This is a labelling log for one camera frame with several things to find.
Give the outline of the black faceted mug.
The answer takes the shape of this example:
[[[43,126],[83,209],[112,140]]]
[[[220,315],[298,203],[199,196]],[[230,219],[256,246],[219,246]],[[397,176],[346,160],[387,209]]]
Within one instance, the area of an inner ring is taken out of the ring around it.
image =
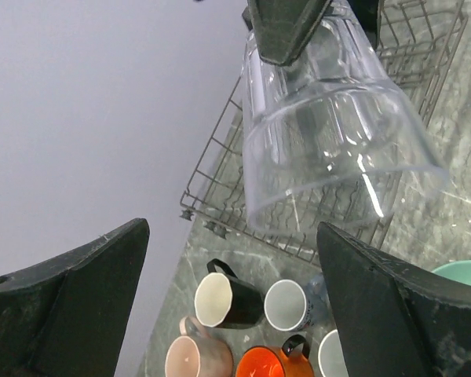
[[[252,284],[237,277],[218,258],[207,262],[207,275],[194,297],[197,320],[208,328],[247,329],[264,318],[264,295]]]

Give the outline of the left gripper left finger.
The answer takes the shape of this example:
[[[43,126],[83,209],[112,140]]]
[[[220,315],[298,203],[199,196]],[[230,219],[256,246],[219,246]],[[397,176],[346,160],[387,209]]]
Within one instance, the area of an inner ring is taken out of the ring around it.
[[[0,276],[0,376],[113,376],[149,236],[135,218]]]

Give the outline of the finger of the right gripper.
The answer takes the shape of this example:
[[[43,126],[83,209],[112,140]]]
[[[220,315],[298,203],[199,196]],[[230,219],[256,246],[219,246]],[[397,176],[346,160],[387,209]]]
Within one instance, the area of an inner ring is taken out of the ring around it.
[[[330,1],[248,0],[242,18],[254,33],[260,58],[274,66],[289,66],[301,55]]]
[[[349,0],[349,5],[374,49],[380,42],[382,0]]]

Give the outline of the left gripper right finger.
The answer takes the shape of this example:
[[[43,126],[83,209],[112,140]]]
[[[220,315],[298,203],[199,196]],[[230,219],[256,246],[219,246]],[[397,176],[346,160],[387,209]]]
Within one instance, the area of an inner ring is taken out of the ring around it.
[[[471,376],[471,286],[327,222],[319,263],[351,376]]]

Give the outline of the mint green mug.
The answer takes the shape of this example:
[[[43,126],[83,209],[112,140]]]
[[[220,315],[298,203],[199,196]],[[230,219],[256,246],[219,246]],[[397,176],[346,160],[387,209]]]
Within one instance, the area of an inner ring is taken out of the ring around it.
[[[438,276],[471,286],[471,260],[449,262],[433,270]]]

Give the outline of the salmon printed mug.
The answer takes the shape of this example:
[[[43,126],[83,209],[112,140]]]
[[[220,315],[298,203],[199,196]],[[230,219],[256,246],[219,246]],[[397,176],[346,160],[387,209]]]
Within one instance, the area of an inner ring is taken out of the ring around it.
[[[319,345],[318,364],[323,377],[348,377],[338,330],[326,334]]]

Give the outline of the orange enamel mug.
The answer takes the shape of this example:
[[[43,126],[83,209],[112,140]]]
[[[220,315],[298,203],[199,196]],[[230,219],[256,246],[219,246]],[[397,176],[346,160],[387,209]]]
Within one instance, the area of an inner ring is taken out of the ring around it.
[[[281,347],[249,348],[237,365],[236,377],[314,377],[310,345],[303,335],[292,335]]]

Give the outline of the light pink mug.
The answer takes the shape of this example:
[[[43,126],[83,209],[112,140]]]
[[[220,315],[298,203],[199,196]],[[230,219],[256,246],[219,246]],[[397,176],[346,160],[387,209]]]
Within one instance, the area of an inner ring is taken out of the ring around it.
[[[179,331],[166,353],[165,376],[232,376],[233,356],[225,342],[213,338],[192,316],[180,320]]]

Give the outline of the clear glass cup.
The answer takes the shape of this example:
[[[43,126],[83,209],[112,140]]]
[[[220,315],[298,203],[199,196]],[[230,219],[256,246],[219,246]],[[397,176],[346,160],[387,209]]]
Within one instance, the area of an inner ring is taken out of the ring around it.
[[[421,116],[387,74],[349,1],[330,1],[300,57],[243,63],[247,224],[305,235],[353,228],[435,197],[449,175]]]

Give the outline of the blue printed mug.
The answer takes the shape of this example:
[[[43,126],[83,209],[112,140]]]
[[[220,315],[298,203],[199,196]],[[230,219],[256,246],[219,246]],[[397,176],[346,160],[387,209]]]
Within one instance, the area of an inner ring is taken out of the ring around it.
[[[278,331],[305,331],[329,320],[329,298],[323,274],[315,275],[306,285],[295,280],[275,282],[264,300],[267,321]]]

